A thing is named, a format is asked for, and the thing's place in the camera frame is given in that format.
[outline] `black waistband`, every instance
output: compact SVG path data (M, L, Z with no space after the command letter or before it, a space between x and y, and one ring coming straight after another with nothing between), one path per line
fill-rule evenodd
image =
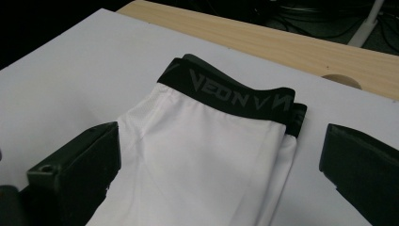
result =
M307 110L308 107L306 105L294 103L285 134L298 138Z
M289 122L295 98L293 89L250 89L181 58L173 59L158 83L228 114L282 124Z

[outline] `folded garment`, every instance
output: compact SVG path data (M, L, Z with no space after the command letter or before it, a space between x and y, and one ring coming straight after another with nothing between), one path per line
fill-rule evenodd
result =
M256 220L256 225L258 226L270 225L272 221L279 197L294 162L297 138L305 120L306 111L307 107L305 105L294 103L292 118L279 148L269 186L264 195L263 206Z
M259 209L294 98L175 58L118 118L122 167L88 225L230 225L251 190Z

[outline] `dark background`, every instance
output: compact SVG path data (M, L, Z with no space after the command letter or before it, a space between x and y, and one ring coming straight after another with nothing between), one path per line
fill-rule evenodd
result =
M374 0L150 0L322 40L347 44ZM132 0L50 0L0 3L0 70L105 8ZM399 0L386 0L363 48L399 56Z

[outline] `wooden surface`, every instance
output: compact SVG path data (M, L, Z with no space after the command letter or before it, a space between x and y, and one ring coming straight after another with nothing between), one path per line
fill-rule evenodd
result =
M399 56L136 0L118 10L151 24L318 76L341 74L363 90L399 100Z

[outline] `white fabric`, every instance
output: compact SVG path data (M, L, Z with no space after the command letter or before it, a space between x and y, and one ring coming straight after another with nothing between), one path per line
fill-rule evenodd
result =
M285 182L293 165L296 151L296 137L284 135L279 154L276 158L275 167L272 171L269 187L265 193L263 207L259 215L257 226L270 225L273 214L279 202L279 197L284 188Z
M122 167L88 225L229 225L246 192L267 189L285 132L162 84L118 123Z
M282 145L286 145L284 141L285 142L288 141L287 135L284 135ZM275 195L278 192L277 190L269 192L268 190L270 189L269 187L271 187L272 189L282 188L282 186L280 185L272 185L272 184L285 181L285 177L287 176L287 174L284 174L281 171L282 168L279 165L279 164L284 164L284 162L281 161L281 158L284 157L282 155L286 154L284 153L283 150L284 148L285 148L284 146L279 148L277 157L275 158L276 162L273 164L272 170L270 170L270 166L266 166L264 164L264 162L266 162L267 159L270 158L270 156L263 154L258 158L258 162L254 167L254 173L250 178L250 183L247 192L243 197L243 199L241 200L240 205L236 209L235 214L231 220L230 226L256 225L259 215L263 214L263 211L261 211L261 209L263 208L263 197L266 197L266 195L268 196Z

